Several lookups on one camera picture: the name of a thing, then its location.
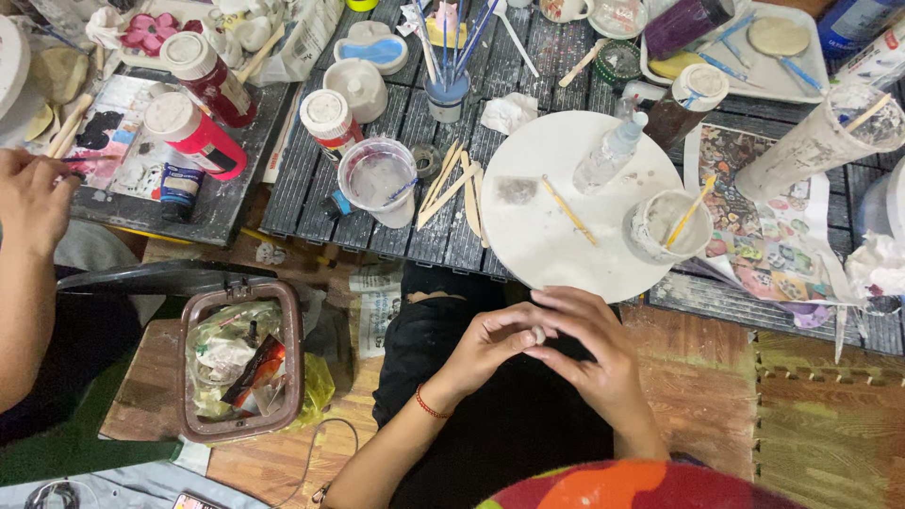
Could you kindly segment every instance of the table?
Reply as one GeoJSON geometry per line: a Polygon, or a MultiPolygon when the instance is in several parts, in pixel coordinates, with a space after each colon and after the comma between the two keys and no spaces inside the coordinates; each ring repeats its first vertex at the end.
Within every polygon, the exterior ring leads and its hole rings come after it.
{"type": "MultiPolygon", "coordinates": [[[[366,13],[347,9],[333,41],[345,37],[348,28],[358,21],[369,19],[395,26],[401,19],[399,5],[402,3],[408,2],[384,0],[373,11],[366,13]]],[[[476,17],[476,10],[467,13],[469,25],[476,17]]],[[[385,134],[406,146],[418,142],[433,143],[441,153],[459,139],[465,143],[473,159],[486,165],[505,139],[501,133],[488,130],[478,122],[485,103],[491,98],[520,91],[538,98],[540,115],[562,110],[613,113],[618,94],[590,72],[590,68],[579,74],[565,89],[557,85],[559,79],[594,44],[596,33],[588,24],[554,24],[539,11],[529,9],[510,9],[508,15],[538,68],[539,78],[528,71],[502,22],[498,23],[499,20],[494,17],[468,64],[472,92],[466,100],[462,119],[454,124],[439,124],[427,110],[427,98],[422,88],[425,69],[421,46],[415,37],[407,37],[409,61],[400,72],[385,77],[389,104],[383,115],[364,127],[365,135],[385,134]]],[[[320,87],[323,72],[332,62],[332,51],[320,56],[316,71],[303,85],[300,99],[320,87]]],[[[900,85],[894,91],[901,101],[903,90],[900,85]]],[[[781,138],[813,107],[729,96],[705,121],[781,138]]],[[[682,149],[680,144],[668,153],[680,175],[682,149]]],[[[841,259],[861,241],[853,239],[853,210],[873,180],[890,171],[903,155],[905,149],[874,155],[827,173],[831,181],[829,243],[841,259]]],[[[457,169],[449,183],[460,174],[457,169]]],[[[463,193],[458,193],[418,231],[413,227],[388,229],[365,213],[355,213],[337,221],[328,220],[319,210],[318,203],[336,188],[336,170],[320,155],[314,140],[297,122],[283,153],[280,175],[262,220],[262,230],[272,235],[297,236],[313,244],[331,242],[353,252],[369,251],[386,258],[445,266],[457,273],[486,274],[498,280],[512,278],[493,251],[481,248],[478,238],[469,229],[465,221],[463,193]]],[[[422,193],[418,186],[416,198],[419,203],[422,193]]],[[[714,279],[690,263],[676,266],[646,293],[644,299],[654,306],[720,318],[755,329],[786,331],[829,341],[834,339],[835,334],[834,320],[816,329],[798,329],[790,314],[714,279]]],[[[846,343],[890,354],[903,353],[900,312],[884,317],[868,317],[865,325],[869,332],[867,339],[861,338],[854,320],[850,319],[845,329],[846,343]]]]}
{"type": "MultiPolygon", "coordinates": [[[[121,71],[128,76],[177,83],[169,72],[141,67],[124,66],[121,71]]],[[[193,222],[187,225],[170,223],[160,218],[160,205],[143,198],[118,193],[105,193],[92,187],[81,187],[72,199],[72,217],[118,226],[138,232],[191,242],[226,246],[238,233],[238,225],[244,209],[249,204],[249,193],[261,181],[275,142],[274,131],[279,132],[289,98],[298,85],[275,83],[267,87],[247,86],[248,92],[258,104],[258,113],[251,124],[241,129],[224,129],[248,154],[248,166],[236,178],[217,180],[205,178],[195,204],[193,222]]]]}

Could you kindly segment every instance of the red string bracelet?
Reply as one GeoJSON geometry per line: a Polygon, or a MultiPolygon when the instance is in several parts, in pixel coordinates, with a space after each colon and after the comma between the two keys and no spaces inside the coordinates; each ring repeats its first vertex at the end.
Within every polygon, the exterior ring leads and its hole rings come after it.
{"type": "Polygon", "coordinates": [[[423,385],[424,385],[423,383],[418,384],[418,389],[414,392],[414,398],[418,400],[418,404],[421,405],[421,408],[424,408],[425,412],[431,414],[431,416],[436,417],[436,418],[452,417],[453,416],[452,412],[450,412],[448,414],[441,414],[438,412],[434,412],[433,410],[431,410],[430,407],[428,407],[426,404],[424,404],[424,402],[421,400],[421,386],[423,386],[423,385]]]}

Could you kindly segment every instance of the hand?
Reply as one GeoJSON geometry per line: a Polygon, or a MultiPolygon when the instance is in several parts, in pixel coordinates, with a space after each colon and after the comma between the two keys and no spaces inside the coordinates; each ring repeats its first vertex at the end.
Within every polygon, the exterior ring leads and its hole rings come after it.
{"type": "MultiPolygon", "coordinates": [[[[494,312],[477,314],[465,330],[443,367],[422,387],[424,402],[433,410],[448,413],[463,398],[486,382],[506,359],[532,347],[543,310],[532,303],[518,303],[494,312]]],[[[544,328],[547,337],[555,330],[544,328]]]]}
{"type": "Polygon", "coordinates": [[[58,160],[0,149],[0,224],[4,247],[49,257],[66,233],[79,178],[58,160]]]}
{"type": "Polygon", "coordinates": [[[597,361],[579,362],[549,347],[532,347],[525,353],[574,385],[617,432],[650,424],[653,413],[641,390],[634,344],[604,300],[568,286],[534,290],[531,297],[550,308],[544,311],[544,325],[581,341],[597,361]]]}

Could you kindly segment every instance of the yellow plastic bag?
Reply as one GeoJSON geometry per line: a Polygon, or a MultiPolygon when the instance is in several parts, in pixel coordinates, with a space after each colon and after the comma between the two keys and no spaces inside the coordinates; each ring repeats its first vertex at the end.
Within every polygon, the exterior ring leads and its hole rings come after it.
{"type": "Polygon", "coordinates": [[[305,352],[305,401],[298,418],[281,431],[297,430],[324,418],[322,408],[326,407],[337,386],[333,383],[327,361],[313,353],[305,352]]]}

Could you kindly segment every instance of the black plastic grid mat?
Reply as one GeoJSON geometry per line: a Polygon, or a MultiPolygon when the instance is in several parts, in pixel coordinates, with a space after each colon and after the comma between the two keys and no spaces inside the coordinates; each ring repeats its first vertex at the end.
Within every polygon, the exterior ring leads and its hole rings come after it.
{"type": "MultiPolygon", "coordinates": [[[[367,19],[395,28],[402,21],[399,5],[403,3],[408,3],[408,0],[383,0],[368,13],[347,9],[333,41],[345,37],[353,23],[367,19]]],[[[471,27],[477,9],[470,9],[468,3],[463,3],[462,11],[471,27]]],[[[380,118],[364,127],[366,136],[385,134],[406,146],[418,142],[433,143],[441,153],[459,140],[465,144],[472,158],[486,167],[493,152],[505,139],[499,132],[488,130],[479,122],[489,99],[520,91],[538,98],[541,115],[562,110],[613,113],[618,95],[597,78],[590,67],[565,89],[557,85],[558,80],[594,44],[595,34],[588,24],[554,24],[539,11],[529,9],[509,9],[508,15],[538,69],[539,78],[530,73],[502,22],[493,17],[468,64],[472,90],[466,98],[462,119],[454,124],[440,124],[431,118],[422,90],[426,70],[421,45],[415,37],[406,37],[409,60],[400,72],[385,77],[389,105],[380,118]]],[[[303,85],[300,100],[320,87],[323,71],[332,63],[331,50],[320,56],[316,71],[303,85]]],[[[894,95],[901,103],[900,86],[896,85],[894,95]]],[[[813,107],[810,104],[730,96],[705,122],[781,138],[813,107]]],[[[297,109],[298,104],[293,105],[291,114],[295,114],[297,109]]],[[[680,174],[682,145],[668,152],[680,174]]],[[[330,221],[321,213],[318,203],[337,188],[336,170],[320,155],[300,122],[296,123],[290,134],[283,155],[280,175],[262,221],[262,230],[273,235],[301,237],[315,244],[331,242],[349,251],[370,251],[387,258],[446,266],[456,272],[486,274],[497,279],[512,278],[493,251],[481,248],[480,241],[469,229],[465,221],[463,193],[451,199],[421,230],[416,230],[414,226],[386,228],[364,212],[330,221]]],[[[860,244],[860,239],[853,239],[853,210],[860,204],[873,180],[891,171],[902,155],[905,155],[905,149],[870,156],[827,172],[831,183],[827,217],[829,243],[841,260],[860,244]]],[[[456,169],[446,186],[459,175],[461,171],[456,169]]],[[[415,189],[418,204],[423,191],[420,185],[415,189]]],[[[654,286],[647,293],[647,302],[675,311],[739,322],[753,328],[787,331],[825,340],[831,340],[834,336],[832,321],[815,330],[797,329],[788,313],[700,271],[689,269],[685,264],[654,286]]],[[[869,350],[902,354],[900,314],[870,317],[865,326],[869,332],[866,339],[860,337],[854,328],[854,320],[850,319],[846,326],[846,342],[869,350]]]]}

